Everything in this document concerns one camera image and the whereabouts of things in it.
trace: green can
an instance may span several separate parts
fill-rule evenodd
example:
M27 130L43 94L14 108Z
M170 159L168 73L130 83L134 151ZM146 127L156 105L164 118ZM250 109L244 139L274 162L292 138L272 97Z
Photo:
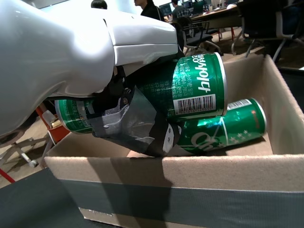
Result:
M183 57L147 74L136 85L168 120L186 121L226 114L226 75L218 53Z
M266 132L266 118L255 99L228 104L225 116L186 121L178 145L191 153L220 149L259 138Z
M87 113L93 114L93 100L57 100L55 109L63 126L74 133L91 133L91 125L87 121Z

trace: desk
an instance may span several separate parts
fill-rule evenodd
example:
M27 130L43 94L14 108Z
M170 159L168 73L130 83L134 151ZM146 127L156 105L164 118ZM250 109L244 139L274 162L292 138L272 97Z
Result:
M192 21L202 20L209 21L209 27L214 29L231 28L242 26L242 18L239 16L238 7L232 7L230 9L222 9L216 12L207 13L205 15L199 15L191 18ZM231 51L235 54L234 45L240 38L241 33L233 41Z
M49 169L0 189L3 228L117 228L84 219Z

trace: barcode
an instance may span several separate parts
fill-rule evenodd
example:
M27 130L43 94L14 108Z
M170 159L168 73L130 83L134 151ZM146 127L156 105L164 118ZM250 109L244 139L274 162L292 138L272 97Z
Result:
M176 115L215 110L215 94L173 100Z
M249 100L247 100L247 99L236 101L236 102L228 104L227 110L229 111L229 110L232 110L232 109L235 109L235 108L244 107L244 106L247 106L247 105L250 105L250 104L252 104L252 103Z

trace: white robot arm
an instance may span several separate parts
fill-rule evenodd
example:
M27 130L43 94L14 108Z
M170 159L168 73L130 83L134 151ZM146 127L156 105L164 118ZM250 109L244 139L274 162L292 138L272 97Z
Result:
M122 66L126 76L178 52L173 26L88 9L50 15L0 1L0 135L19 127L49 96L90 97Z

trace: chair wheel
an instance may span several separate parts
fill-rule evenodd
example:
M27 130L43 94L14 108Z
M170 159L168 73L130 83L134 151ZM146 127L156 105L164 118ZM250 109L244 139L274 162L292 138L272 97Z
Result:
M31 168L35 168L36 166L38 166L38 162L36 160L31 160L29 163L29 166Z

